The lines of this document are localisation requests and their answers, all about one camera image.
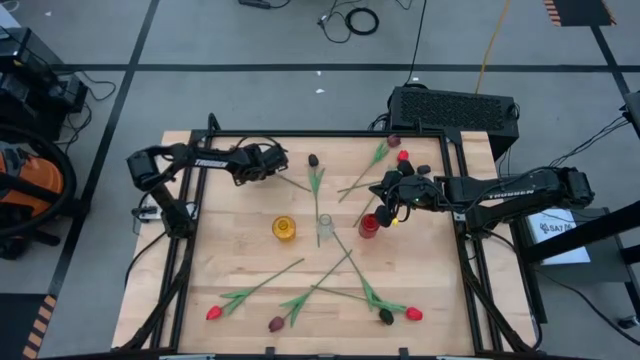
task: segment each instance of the floor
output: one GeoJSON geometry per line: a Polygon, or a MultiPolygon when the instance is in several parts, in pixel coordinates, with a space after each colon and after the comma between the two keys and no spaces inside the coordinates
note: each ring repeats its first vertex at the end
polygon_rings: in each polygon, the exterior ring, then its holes
{"type": "MultiPolygon", "coordinates": [[[[92,198],[92,208],[81,228],[69,221],[55,231],[63,237],[79,233],[77,243],[36,244],[20,261],[0,262],[0,292],[59,294],[41,357],[101,352],[111,345],[136,240],[129,211],[140,192],[124,162],[133,151],[156,144],[165,130],[205,127],[209,112],[224,129],[347,130],[365,129],[385,110],[393,86],[406,80],[407,67],[397,64],[411,61],[422,2],[404,11],[394,1],[369,0],[380,28],[343,45],[327,41],[316,25],[331,3],[293,0],[263,11],[232,0],[21,2],[12,15],[22,26],[67,64],[118,85],[108,100],[90,102],[93,122],[70,150],[78,196],[92,198]],[[64,283],[52,284],[53,278],[64,283]]],[[[490,64],[505,66],[489,68],[481,89],[513,96],[521,106],[511,173],[548,164],[574,148],[619,116],[625,83],[631,91],[640,89],[640,43],[633,40],[640,32],[634,17],[640,3],[607,3],[618,25],[601,32],[620,65],[617,81],[592,29],[553,26],[542,0],[512,2],[490,58],[490,64]]],[[[416,60],[420,71],[413,77],[433,89],[473,91],[503,5],[429,1],[416,60]]],[[[356,20],[368,26],[366,19],[356,20]]],[[[339,38],[345,29],[332,22],[327,31],[339,38]]],[[[629,181],[640,176],[640,157],[632,155],[639,151],[636,134],[625,127],[566,164],[589,175],[593,206],[615,210],[640,198],[629,181]]],[[[640,243],[638,234],[624,234],[624,244],[640,243]]],[[[549,316],[543,350],[603,359],[637,354],[574,294],[547,281],[540,286],[549,316]]],[[[579,288],[611,318],[632,313],[622,285],[579,288]]],[[[629,333],[640,337],[640,329],[629,333]]]]}

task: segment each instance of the gray floor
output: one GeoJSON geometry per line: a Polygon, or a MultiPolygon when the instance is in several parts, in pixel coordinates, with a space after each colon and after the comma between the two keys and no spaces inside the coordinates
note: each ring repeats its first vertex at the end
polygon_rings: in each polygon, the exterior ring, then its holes
{"type": "MultiPolygon", "coordinates": [[[[370,37],[329,43],[315,25],[332,1],[293,0],[278,11],[235,1],[161,0],[142,64],[408,63],[421,1],[408,12],[394,1],[369,0],[381,17],[370,37]]],[[[619,25],[602,31],[619,64],[640,64],[634,0],[609,0],[619,25]]],[[[67,63],[126,64],[149,0],[23,1],[13,13],[67,63]]],[[[417,62],[479,64],[502,9],[492,0],[431,0],[417,62]]],[[[344,29],[337,22],[329,32],[344,29]]],[[[589,28],[554,27],[542,0],[515,0],[491,55],[492,64],[605,65],[589,28]]],[[[123,73],[91,72],[118,85],[123,73]]],[[[105,351],[134,249],[130,209],[140,196],[124,159],[156,144],[163,131],[203,128],[210,111],[224,129],[365,129],[385,110],[406,72],[137,72],[98,182],[93,207],[71,261],[41,356],[105,351]]],[[[477,74],[417,72],[434,89],[473,91],[477,74]]],[[[640,74],[624,74],[632,91],[640,74]]],[[[511,172],[548,164],[619,115],[622,98],[607,73],[487,73],[482,92],[515,97],[522,108],[511,172]]],[[[80,184],[86,182],[115,96],[90,103],[92,125],[71,150],[80,184]]],[[[640,175],[640,142],[631,127],[613,133],[567,162],[589,175],[594,206],[620,208],[640,198],[630,181],[640,175]]],[[[63,234],[68,224],[56,231],[63,234]]],[[[638,232],[623,236],[638,244],[638,232]]],[[[34,245],[16,262],[0,262],[0,292],[46,292],[61,247],[34,245]]],[[[549,324],[542,349],[590,358],[631,358],[637,348],[597,318],[574,294],[541,282],[549,324]]],[[[580,286],[612,318],[631,314],[624,288],[580,286]]],[[[630,334],[640,337],[640,330],[630,334]]]]}

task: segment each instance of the white label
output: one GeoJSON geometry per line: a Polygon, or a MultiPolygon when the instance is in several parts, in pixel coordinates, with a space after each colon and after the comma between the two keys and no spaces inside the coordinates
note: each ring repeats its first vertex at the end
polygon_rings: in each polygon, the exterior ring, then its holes
{"type": "Polygon", "coordinates": [[[202,159],[196,160],[196,166],[204,166],[204,167],[211,167],[211,168],[224,169],[227,166],[227,164],[228,162],[226,161],[202,160],[202,159]]]}

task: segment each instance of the black box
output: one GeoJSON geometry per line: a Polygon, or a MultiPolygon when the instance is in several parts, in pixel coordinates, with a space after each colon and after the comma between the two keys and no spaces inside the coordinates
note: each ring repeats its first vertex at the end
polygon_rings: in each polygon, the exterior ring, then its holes
{"type": "Polygon", "coordinates": [[[396,87],[389,111],[387,129],[444,130],[457,144],[461,131],[486,131],[494,160],[519,137],[519,110],[512,97],[396,87]]]}

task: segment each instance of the yellow cup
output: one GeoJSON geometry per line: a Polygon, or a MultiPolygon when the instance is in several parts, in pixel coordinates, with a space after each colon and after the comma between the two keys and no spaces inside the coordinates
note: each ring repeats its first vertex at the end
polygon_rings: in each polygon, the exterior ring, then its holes
{"type": "Polygon", "coordinates": [[[288,216],[277,217],[272,225],[273,234],[282,242],[296,238],[296,223],[288,216]]]}

